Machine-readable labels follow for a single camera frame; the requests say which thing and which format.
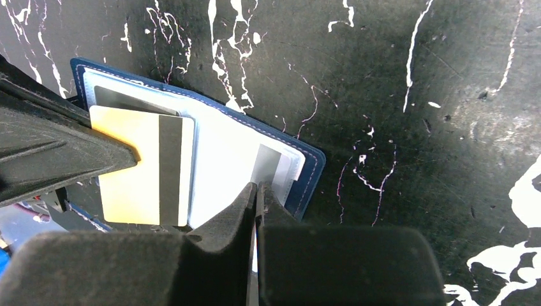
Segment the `gold credit card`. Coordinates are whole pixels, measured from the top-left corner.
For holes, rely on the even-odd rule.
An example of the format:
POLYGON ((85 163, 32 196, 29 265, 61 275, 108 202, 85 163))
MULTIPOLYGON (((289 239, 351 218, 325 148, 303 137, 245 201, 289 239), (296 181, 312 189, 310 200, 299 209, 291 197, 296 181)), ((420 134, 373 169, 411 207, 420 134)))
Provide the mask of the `gold credit card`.
POLYGON ((108 222, 185 226, 191 198, 195 121, 94 105, 94 130, 135 149, 137 163, 98 177, 108 222))

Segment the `white VIP card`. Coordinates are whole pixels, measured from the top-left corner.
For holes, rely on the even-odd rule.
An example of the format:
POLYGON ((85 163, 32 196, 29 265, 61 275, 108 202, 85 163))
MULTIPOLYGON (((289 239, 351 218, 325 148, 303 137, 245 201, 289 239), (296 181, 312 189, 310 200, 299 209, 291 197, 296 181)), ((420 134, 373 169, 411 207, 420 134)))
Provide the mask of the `white VIP card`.
POLYGON ((299 179, 305 162, 305 156, 294 148, 260 144, 251 181, 269 182, 280 204, 285 206, 292 185, 299 179))

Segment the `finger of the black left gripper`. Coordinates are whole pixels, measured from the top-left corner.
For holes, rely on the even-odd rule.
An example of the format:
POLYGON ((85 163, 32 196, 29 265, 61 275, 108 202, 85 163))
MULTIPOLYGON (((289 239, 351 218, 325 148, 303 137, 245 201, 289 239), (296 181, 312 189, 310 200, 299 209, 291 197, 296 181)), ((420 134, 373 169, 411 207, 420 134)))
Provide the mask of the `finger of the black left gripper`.
POLYGON ((1 206, 137 163, 89 113, 1 58, 1 206))

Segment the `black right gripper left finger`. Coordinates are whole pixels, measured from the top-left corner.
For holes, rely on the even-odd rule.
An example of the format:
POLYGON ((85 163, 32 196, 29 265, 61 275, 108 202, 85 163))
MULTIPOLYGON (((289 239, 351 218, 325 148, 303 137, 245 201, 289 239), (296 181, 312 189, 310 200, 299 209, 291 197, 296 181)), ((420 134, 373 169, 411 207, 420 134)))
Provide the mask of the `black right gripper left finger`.
POLYGON ((1 304, 245 305, 256 191, 189 233, 37 235, 1 277, 1 304))

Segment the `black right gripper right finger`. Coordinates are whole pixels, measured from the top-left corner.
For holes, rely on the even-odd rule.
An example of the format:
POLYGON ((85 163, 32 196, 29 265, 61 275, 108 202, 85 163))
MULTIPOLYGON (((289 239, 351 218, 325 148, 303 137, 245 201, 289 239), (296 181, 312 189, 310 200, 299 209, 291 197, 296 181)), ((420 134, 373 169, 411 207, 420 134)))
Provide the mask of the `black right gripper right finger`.
POLYGON ((255 222, 260 305, 445 305, 437 260, 415 229, 302 224, 268 183, 255 222))

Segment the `blue leather card holder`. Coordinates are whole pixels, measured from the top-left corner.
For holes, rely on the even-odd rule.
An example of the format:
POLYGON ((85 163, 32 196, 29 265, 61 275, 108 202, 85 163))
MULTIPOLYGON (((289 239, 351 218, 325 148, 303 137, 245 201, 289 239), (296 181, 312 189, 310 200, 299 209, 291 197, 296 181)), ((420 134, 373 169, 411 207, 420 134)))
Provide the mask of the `blue leather card holder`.
POLYGON ((260 144, 290 147, 306 158, 285 208, 304 215, 326 163, 325 154, 286 133, 193 91, 133 75, 83 58, 70 62, 78 96, 89 109, 95 86, 175 110, 195 121, 188 222, 197 228, 222 211, 251 181, 260 144))

